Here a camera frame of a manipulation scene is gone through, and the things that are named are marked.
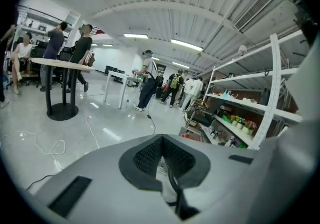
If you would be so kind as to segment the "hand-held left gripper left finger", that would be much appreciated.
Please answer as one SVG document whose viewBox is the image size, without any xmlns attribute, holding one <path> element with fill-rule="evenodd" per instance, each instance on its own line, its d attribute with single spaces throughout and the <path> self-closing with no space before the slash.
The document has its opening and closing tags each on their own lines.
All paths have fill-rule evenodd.
<svg viewBox="0 0 320 224">
<path fill-rule="evenodd" d="M 135 188 L 119 169 L 125 151 L 151 138 L 135 138 L 84 155 L 49 179 L 35 198 L 49 206 L 77 176 L 82 176 L 91 182 L 66 216 L 73 224 L 179 224 L 180 218 L 159 191 Z"/>
</svg>

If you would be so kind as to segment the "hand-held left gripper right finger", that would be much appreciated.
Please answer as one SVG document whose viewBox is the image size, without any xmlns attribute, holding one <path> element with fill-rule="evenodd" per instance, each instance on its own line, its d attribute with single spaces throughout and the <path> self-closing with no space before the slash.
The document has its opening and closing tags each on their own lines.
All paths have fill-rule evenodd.
<svg viewBox="0 0 320 224">
<path fill-rule="evenodd" d="M 179 186 L 176 210 L 165 209 L 162 224 L 271 223 L 263 195 L 272 144 L 267 140 L 250 150 L 163 135 L 164 156 Z"/>
</svg>

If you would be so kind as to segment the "black shoulder bag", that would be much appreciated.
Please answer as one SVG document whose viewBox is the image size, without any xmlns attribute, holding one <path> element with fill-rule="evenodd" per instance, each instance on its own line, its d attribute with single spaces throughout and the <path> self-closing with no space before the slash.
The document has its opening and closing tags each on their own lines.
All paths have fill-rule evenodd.
<svg viewBox="0 0 320 224">
<path fill-rule="evenodd" d="M 164 78 L 163 78 L 163 76 L 158 76 L 157 78 L 156 78 L 156 86 L 155 86 L 155 99 L 158 99 L 158 98 L 160 98 L 160 96 L 161 96 L 161 94 L 162 94 L 162 91 L 163 91 L 163 89 L 162 89 L 162 85 L 163 85 L 163 82 L 164 82 Z"/>
</svg>

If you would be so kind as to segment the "red vacuum cleaner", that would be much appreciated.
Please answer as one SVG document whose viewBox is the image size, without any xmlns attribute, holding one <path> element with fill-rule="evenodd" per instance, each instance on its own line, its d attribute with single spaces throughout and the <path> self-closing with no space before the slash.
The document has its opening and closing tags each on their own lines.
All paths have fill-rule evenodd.
<svg viewBox="0 0 320 224">
<path fill-rule="evenodd" d="M 182 133 L 180 136 L 194 141 L 202 141 L 201 135 L 189 131 Z"/>
</svg>

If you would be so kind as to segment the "potted yellow flowers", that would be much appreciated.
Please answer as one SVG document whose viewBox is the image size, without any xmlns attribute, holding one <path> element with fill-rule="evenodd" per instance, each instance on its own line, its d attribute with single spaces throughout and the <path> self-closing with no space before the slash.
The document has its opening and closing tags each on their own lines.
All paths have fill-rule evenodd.
<svg viewBox="0 0 320 224">
<path fill-rule="evenodd" d="M 232 115 L 231 121 L 232 121 L 231 124 L 240 130 L 244 127 L 245 119 L 238 115 Z"/>
</svg>

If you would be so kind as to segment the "potted red flowers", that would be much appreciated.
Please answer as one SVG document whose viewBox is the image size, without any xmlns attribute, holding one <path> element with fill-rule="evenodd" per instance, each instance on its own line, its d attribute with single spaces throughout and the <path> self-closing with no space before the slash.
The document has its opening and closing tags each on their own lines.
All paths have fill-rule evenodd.
<svg viewBox="0 0 320 224">
<path fill-rule="evenodd" d="M 244 127 L 247 129 L 247 134 L 252 135 L 253 132 L 257 129 L 257 124 L 253 121 L 246 120 Z"/>
</svg>

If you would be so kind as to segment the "black folding chair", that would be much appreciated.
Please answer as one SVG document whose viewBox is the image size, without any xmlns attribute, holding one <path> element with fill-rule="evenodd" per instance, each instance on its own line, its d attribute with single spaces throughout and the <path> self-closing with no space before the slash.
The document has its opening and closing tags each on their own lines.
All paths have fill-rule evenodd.
<svg viewBox="0 0 320 224">
<path fill-rule="evenodd" d="M 186 120 L 187 123 L 191 122 L 201 124 L 205 127 L 209 127 L 213 120 L 214 115 L 220 109 L 221 105 L 225 102 L 223 99 L 214 98 L 211 102 L 209 102 L 208 108 L 206 110 L 195 108 L 193 105 L 188 108 L 186 111 Z"/>
</svg>

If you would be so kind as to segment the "brown wooden rack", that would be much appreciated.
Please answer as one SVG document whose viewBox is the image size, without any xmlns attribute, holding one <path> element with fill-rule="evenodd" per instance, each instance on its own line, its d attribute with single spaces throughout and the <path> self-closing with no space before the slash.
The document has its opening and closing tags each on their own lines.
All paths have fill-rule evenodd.
<svg viewBox="0 0 320 224">
<path fill-rule="evenodd" d="M 193 106 L 195 108 L 204 109 L 204 110 L 206 110 L 208 108 L 208 105 L 206 104 L 205 101 L 198 100 L 198 99 L 194 101 Z"/>
</svg>

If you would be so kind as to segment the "white rectangular table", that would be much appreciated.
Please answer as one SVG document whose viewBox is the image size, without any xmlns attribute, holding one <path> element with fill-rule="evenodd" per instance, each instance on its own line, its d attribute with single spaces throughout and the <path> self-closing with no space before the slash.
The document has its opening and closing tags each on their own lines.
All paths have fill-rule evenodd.
<svg viewBox="0 0 320 224">
<path fill-rule="evenodd" d="M 127 82 L 128 81 L 132 81 L 132 82 L 137 82 L 138 85 L 140 85 L 142 83 L 142 79 L 141 78 L 134 78 L 134 77 L 131 77 L 127 74 L 122 74 L 122 73 L 119 73 L 119 72 L 114 72 L 114 71 L 109 71 L 108 75 L 107 75 L 107 80 L 106 80 L 106 86 L 105 86 L 105 91 L 104 91 L 104 101 L 106 102 L 107 101 L 107 96 L 108 96 L 108 88 L 109 88 L 109 83 L 110 83 L 110 80 L 111 80 L 111 77 L 112 76 L 115 76 L 116 78 L 122 78 L 122 81 L 123 81 L 123 84 L 122 84 L 122 87 L 121 87 L 121 90 L 120 90 L 120 97 L 119 97 L 119 102 L 118 102 L 118 109 L 121 109 L 122 108 L 122 104 L 123 104 L 123 98 L 124 98 L 124 95 L 125 95 L 125 91 L 126 91 L 126 85 L 127 85 Z"/>
</svg>

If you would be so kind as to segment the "dark brown wooden stand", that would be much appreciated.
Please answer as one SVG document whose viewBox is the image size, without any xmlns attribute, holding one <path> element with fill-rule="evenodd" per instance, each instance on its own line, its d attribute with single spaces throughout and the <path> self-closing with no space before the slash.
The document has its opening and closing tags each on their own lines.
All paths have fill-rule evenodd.
<svg viewBox="0 0 320 224">
<path fill-rule="evenodd" d="M 92 65 L 93 65 L 93 63 L 94 63 L 94 61 L 95 61 L 95 54 L 94 53 L 92 53 L 92 52 L 89 52 L 89 54 L 87 55 L 87 57 L 86 57 L 86 59 L 85 59 L 85 61 L 84 61 L 84 64 L 86 65 L 86 66 L 89 66 L 89 67 L 91 67 Z"/>
</svg>

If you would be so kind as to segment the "white metal shelving unit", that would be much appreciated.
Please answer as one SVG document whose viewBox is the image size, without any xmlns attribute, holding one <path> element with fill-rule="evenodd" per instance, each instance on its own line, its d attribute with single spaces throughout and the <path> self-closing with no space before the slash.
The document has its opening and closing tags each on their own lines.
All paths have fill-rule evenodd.
<svg viewBox="0 0 320 224">
<path fill-rule="evenodd" d="M 302 117 L 286 85 L 308 51 L 308 43 L 298 30 L 288 35 L 273 34 L 260 47 L 213 66 L 205 77 L 204 94 L 198 100 L 207 104 L 214 98 L 225 102 L 209 127 L 188 124 L 185 114 L 187 130 L 198 133 L 207 143 L 258 149 L 265 139 L 298 124 Z M 237 97 L 221 97 L 225 90 L 232 90 Z M 223 115 L 253 121 L 257 129 L 249 135 L 245 126 L 240 130 L 224 121 Z"/>
</svg>

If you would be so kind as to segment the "round beige table black base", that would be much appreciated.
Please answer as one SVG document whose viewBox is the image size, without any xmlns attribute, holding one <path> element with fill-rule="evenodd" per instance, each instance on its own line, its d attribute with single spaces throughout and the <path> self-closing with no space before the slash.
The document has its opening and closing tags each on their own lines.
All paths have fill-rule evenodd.
<svg viewBox="0 0 320 224">
<path fill-rule="evenodd" d="M 76 106 L 76 82 L 78 77 L 78 71 L 94 71 L 95 69 L 89 66 L 80 65 L 72 62 L 44 59 L 44 58 L 32 58 L 33 63 L 41 64 L 46 66 L 46 79 L 45 79 L 45 98 L 47 107 L 47 116 L 55 121 L 65 121 L 72 119 L 78 114 L 78 107 Z M 62 103 L 54 104 L 51 103 L 51 90 L 50 90 L 50 79 L 52 67 L 63 68 L 63 79 L 62 79 Z M 71 92 L 70 92 L 70 103 L 67 103 L 67 72 L 71 69 Z"/>
</svg>

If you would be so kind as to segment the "black office chair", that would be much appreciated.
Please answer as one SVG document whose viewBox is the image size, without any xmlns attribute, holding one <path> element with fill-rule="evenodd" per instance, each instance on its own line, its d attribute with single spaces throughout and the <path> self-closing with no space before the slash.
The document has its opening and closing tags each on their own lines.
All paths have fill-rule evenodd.
<svg viewBox="0 0 320 224">
<path fill-rule="evenodd" d="M 34 47 L 34 49 L 31 52 L 31 58 L 42 58 L 44 56 L 46 47 L 47 47 L 48 43 L 46 42 L 40 42 L 38 41 L 36 46 Z M 37 78 L 35 79 L 35 85 L 38 88 L 40 83 L 41 83 L 41 79 L 40 79 L 40 69 L 41 69 L 41 64 L 37 64 L 34 62 L 30 63 L 30 71 L 32 74 L 36 74 Z"/>
<path fill-rule="evenodd" d="M 72 56 L 73 56 L 73 52 L 74 52 L 74 48 L 73 48 L 73 47 L 71 47 L 71 48 L 69 48 L 69 47 L 64 47 L 64 48 L 60 51 L 57 59 L 60 60 L 60 61 L 69 62 L 69 61 L 71 60 Z M 65 69 L 64 69 L 64 68 L 61 68 L 61 67 L 56 67 L 55 70 L 56 70 L 56 71 L 55 71 L 55 72 L 56 72 L 55 74 L 56 74 L 57 77 L 59 78 L 59 83 L 61 84 L 60 87 L 62 88 L 62 87 L 63 87 L 63 78 L 64 78 L 64 71 L 65 71 Z"/>
</svg>

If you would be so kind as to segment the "white ceiling air conditioner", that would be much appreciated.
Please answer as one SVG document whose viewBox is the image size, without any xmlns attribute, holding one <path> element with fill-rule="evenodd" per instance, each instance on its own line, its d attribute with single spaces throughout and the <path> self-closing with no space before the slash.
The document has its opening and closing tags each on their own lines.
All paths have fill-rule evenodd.
<svg viewBox="0 0 320 224">
<path fill-rule="evenodd" d="M 256 17 L 272 0 L 256 0 L 248 10 L 235 22 L 234 27 L 240 31 Z"/>
</svg>

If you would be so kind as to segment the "black body-worn box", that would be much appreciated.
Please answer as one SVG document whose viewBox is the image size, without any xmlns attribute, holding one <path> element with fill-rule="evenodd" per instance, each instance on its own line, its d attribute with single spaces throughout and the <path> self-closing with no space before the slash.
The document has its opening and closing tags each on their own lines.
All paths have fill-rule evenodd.
<svg viewBox="0 0 320 224">
<path fill-rule="evenodd" d="M 295 14 L 295 23 L 302 31 L 309 47 L 312 47 L 318 33 L 317 23 L 303 9 L 299 9 Z"/>
</svg>

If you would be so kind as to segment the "white wall shelf unit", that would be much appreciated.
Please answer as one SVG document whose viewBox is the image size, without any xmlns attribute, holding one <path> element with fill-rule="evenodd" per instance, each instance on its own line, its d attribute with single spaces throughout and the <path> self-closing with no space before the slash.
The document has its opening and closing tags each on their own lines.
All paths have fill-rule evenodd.
<svg viewBox="0 0 320 224">
<path fill-rule="evenodd" d="M 63 22 L 61 19 L 27 6 L 18 5 L 17 10 L 19 12 L 18 19 L 21 27 L 34 31 L 37 35 L 44 34 Z"/>
</svg>

